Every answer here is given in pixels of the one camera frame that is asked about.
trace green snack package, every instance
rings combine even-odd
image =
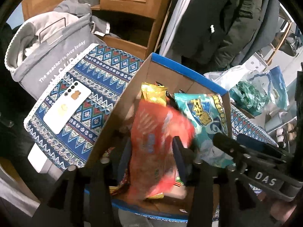
[[[232,157],[212,143],[217,132],[228,134],[221,96],[175,93],[175,101],[194,126],[197,159],[221,168],[232,165]]]

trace phone case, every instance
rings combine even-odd
[[[43,117],[45,124],[55,133],[59,134],[78,107],[91,94],[91,90],[78,81],[58,98]]]

